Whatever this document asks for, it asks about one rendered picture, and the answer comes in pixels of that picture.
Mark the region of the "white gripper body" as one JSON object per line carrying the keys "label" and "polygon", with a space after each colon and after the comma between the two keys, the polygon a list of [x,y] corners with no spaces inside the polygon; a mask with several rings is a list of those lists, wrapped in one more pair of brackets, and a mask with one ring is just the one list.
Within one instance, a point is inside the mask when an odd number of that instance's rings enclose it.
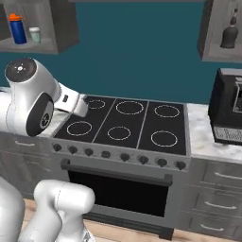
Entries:
{"label": "white gripper body", "polygon": [[76,107],[74,108],[73,114],[80,116],[80,117],[85,117],[88,111],[88,104],[85,101],[85,98],[87,95],[85,94],[80,94],[79,99],[77,102]]}

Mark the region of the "black hob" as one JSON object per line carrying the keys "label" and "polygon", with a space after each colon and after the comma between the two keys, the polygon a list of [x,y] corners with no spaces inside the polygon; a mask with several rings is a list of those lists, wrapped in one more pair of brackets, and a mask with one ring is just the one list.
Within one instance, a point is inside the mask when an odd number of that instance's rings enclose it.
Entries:
{"label": "black hob", "polygon": [[114,147],[186,153],[182,104],[89,95],[83,118],[70,116],[57,138]]}

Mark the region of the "grey drawer front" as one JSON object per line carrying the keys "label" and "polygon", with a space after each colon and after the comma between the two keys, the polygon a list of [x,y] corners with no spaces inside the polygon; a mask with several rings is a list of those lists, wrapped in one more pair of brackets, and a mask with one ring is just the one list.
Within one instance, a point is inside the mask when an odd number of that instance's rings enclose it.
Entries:
{"label": "grey drawer front", "polygon": [[216,176],[215,172],[242,177],[242,164],[206,162],[202,175],[202,180],[206,183],[242,189],[242,181],[224,179]]}
{"label": "grey drawer front", "polygon": [[[23,147],[15,144],[15,141],[22,143],[34,143],[35,147]],[[0,150],[26,154],[38,154],[46,156],[49,154],[49,142],[47,138],[28,137],[12,133],[0,132]]]}
{"label": "grey drawer front", "polygon": [[[224,228],[223,232],[205,230],[200,224],[213,228]],[[189,230],[195,233],[242,241],[242,220],[225,219],[217,216],[195,215],[190,218]]]}
{"label": "grey drawer front", "polygon": [[[236,206],[235,210],[219,209],[208,206],[204,201],[224,206]],[[194,209],[197,211],[207,212],[211,214],[242,217],[242,197],[234,194],[225,194],[222,192],[200,192],[197,194]]]}

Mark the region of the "grey cupboard door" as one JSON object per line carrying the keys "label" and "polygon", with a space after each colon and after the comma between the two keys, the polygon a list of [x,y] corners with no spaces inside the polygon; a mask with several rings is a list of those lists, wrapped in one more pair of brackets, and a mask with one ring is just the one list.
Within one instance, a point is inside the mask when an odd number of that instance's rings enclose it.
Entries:
{"label": "grey cupboard door", "polygon": [[0,175],[16,187],[25,199],[33,199],[36,184],[41,180],[68,182],[59,162],[47,157],[0,152]]}

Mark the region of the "black glass oven door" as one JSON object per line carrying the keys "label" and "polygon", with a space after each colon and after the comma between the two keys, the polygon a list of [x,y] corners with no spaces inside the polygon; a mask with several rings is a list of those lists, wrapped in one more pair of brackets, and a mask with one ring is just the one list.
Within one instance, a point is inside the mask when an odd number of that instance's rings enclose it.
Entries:
{"label": "black glass oven door", "polygon": [[126,221],[166,226],[164,222],[169,187],[68,171],[70,182],[95,191],[95,214]]}

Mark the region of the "blue bottle with orange cap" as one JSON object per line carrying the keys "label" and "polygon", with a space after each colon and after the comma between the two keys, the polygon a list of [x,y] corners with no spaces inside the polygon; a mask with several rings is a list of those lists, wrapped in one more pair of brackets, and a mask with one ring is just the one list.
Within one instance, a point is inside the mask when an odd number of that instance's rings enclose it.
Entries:
{"label": "blue bottle with orange cap", "polygon": [[14,42],[16,44],[26,43],[26,34],[22,23],[22,16],[11,13],[9,15],[9,25]]}

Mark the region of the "grey oven range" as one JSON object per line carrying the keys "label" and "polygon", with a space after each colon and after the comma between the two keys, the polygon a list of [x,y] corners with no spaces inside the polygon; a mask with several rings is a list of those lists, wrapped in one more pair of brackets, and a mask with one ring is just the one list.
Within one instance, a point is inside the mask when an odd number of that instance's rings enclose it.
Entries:
{"label": "grey oven range", "polygon": [[[120,218],[115,218],[113,216],[107,216],[106,214],[95,214],[93,213],[93,210],[96,207],[96,204],[94,205],[92,211],[87,214],[87,218],[93,221],[98,221],[110,225],[125,227],[138,231],[155,233],[159,235],[161,238],[165,239],[171,238],[173,231],[177,227],[179,222],[179,210],[182,201],[182,190],[188,178],[188,170],[191,162],[188,133],[188,115],[186,107],[184,106],[186,141],[186,153],[184,155],[177,155],[158,151],[139,150],[136,148],[128,147],[114,147],[57,138],[55,134],[67,121],[67,119],[60,125],[60,127],[52,134],[51,137],[51,148],[54,160],[61,163],[62,159],[69,159],[72,164],[81,165],[84,167],[99,168],[104,169],[106,171],[124,172],[125,174],[141,175],[155,179],[160,179],[164,174],[171,175],[173,178],[173,183],[169,187],[168,191],[168,201],[164,218],[164,222],[168,223],[168,227],[153,226],[146,223],[126,221]],[[61,150],[56,152],[53,148],[54,144],[61,145]],[[71,154],[68,150],[70,146],[76,147],[78,149],[78,152],[75,154]],[[87,156],[84,152],[85,148],[91,148],[94,151],[94,154],[92,156]],[[103,158],[101,156],[101,153],[104,150],[109,151],[111,153],[110,158]],[[130,159],[128,161],[123,162],[120,159],[120,155],[122,153],[128,153]],[[148,157],[148,162],[146,164],[141,164],[139,162],[140,156]],[[160,167],[157,164],[157,160],[159,158],[166,159],[167,165],[164,167]],[[176,167],[176,162],[178,161],[185,162],[186,168],[183,170],[179,170]]]}

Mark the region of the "dark wine bottle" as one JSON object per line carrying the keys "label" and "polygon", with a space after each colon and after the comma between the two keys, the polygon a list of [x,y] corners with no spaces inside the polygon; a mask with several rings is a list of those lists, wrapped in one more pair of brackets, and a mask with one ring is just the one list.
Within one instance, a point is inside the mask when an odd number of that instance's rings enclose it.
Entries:
{"label": "dark wine bottle", "polygon": [[233,11],[233,16],[231,18],[230,25],[223,30],[222,40],[220,44],[221,48],[227,48],[227,49],[235,48],[235,41],[239,32],[236,26],[237,14],[238,14],[238,9],[235,9]]}

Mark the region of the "grey open wall cabinet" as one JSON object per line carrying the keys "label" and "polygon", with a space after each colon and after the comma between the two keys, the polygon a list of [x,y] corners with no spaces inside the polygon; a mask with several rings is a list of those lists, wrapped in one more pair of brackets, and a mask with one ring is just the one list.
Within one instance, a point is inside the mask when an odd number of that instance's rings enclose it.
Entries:
{"label": "grey open wall cabinet", "polygon": [[[26,43],[13,40],[9,15],[22,15]],[[38,27],[41,42],[32,41],[29,29]],[[79,43],[76,6],[68,0],[0,0],[0,52],[59,54]]]}
{"label": "grey open wall cabinet", "polygon": [[[221,48],[223,30],[230,25],[235,9],[239,30],[235,48]],[[242,0],[204,1],[197,48],[203,61],[242,63]]]}

